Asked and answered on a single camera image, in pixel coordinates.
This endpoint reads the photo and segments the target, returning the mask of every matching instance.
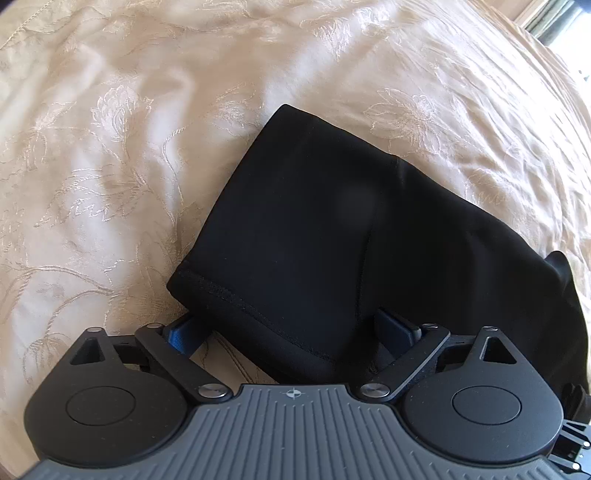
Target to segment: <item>green curtain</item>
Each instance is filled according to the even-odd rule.
[[[548,0],[525,29],[544,45],[550,45],[582,12],[574,0]]]

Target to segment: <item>metal screw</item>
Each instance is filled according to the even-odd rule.
[[[230,389],[226,385],[220,383],[207,383],[201,385],[197,390],[199,395],[204,398],[222,398],[230,393]]]
[[[390,393],[390,389],[381,383],[366,383],[359,389],[362,395],[369,398],[384,398]]]

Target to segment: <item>bedspread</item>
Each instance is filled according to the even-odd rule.
[[[0,17],[0,463],[80,332],[165,289],[283,103],[399,155],[568,257],[591,309],[591,118],[564,64],[480,0],[17,0]],[[224,338],[196,354],[271,381]]]

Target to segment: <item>crosshair symbol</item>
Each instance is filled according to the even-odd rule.
[[[292,388],[291,390],[287,391],[286,395],[292,399],[295,399],[301,395],[301,391],[296,388]]]

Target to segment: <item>gray ribbed plate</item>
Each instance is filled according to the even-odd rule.
[[[232,400],[198,408],[175,441],[144,460],[88,470],[44,460],[24,478],[564,480],[543,458],[490,469],[440,458],[389,407],[360,402],[343,385],[244,385]]]

